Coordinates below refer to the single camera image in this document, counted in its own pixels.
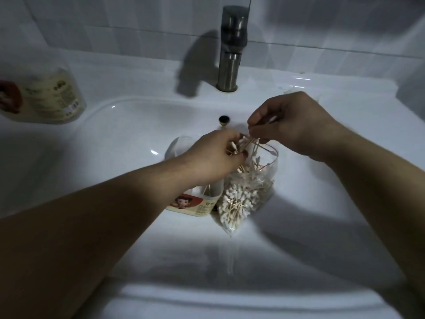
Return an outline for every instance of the cartoon character's hair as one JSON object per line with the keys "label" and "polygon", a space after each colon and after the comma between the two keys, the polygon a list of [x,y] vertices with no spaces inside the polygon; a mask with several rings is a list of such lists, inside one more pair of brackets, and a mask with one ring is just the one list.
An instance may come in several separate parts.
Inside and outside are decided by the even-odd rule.
{"label": "cartoon character's hair", "polygon": [[185,196],[178,196],[177,198],[176,198],[176,201],[177,201],[177,199],[184,199],[184,200],[188,200],[189,202],[191,202],[193,199],[192,198],[190,198],[190,197],[185,197]]}

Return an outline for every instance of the person's right arm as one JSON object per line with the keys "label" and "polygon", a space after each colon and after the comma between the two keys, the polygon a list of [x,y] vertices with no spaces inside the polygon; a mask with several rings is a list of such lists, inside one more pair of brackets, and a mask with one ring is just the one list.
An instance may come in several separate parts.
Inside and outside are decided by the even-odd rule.
{"label": "person's right arm", "polygon": [[[268,115],[281,119],[257,125]],[[350,131],[304,92],[268,99],[250,135],[326,163],[425,299],[425,172]]]}

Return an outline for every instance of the hand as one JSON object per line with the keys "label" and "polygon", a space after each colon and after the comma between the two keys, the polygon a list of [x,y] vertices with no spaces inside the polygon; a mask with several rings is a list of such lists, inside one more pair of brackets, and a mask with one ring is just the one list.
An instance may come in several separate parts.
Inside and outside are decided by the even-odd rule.
{"label": "hand", "polygon": [[[276,114],[274,123],[257,125],[264,117]],[[323,161],[339,139],[350,131],[338,123],[305,92],[269,98],[248,119],[254,138],[277,140],[289,149]]]}
{"label": "hand", "polygon": [[217,130],[202,136],[180,157],[190,168],[193,187],[209,185],[223,179],[245,163],[246,152],[228,155],[226,148],[230,141],[237,141],[240,133],[236,130]]}

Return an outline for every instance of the sink basin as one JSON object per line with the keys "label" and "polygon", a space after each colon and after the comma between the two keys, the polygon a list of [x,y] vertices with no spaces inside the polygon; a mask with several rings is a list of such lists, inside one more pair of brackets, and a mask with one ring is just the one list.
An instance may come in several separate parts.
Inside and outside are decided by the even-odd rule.
{"label": "sink basin", "polygon": [[[87,118],[32,192],[43,202],[162,161],[180,135],[201,135],[242,105],[123,99]],[[208,216],[164,211],[111,271],[117,295],[273,309],[379,306],[373,289],[403,276],[324,164],[279,150],[275,194],[229,237]]]}

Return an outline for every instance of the forearm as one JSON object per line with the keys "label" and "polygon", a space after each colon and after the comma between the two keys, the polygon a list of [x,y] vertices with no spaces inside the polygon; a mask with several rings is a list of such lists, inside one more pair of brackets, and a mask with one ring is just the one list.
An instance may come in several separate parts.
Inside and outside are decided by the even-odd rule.
{"label": "forearm", "polygon": [[325,162],[425,296],[425,173],[354,133]]}
{"label": "forearm", "polygon": [[190,186],[185,168],[181,160],[166,161],[1,220],[3,313],[71,317]]}

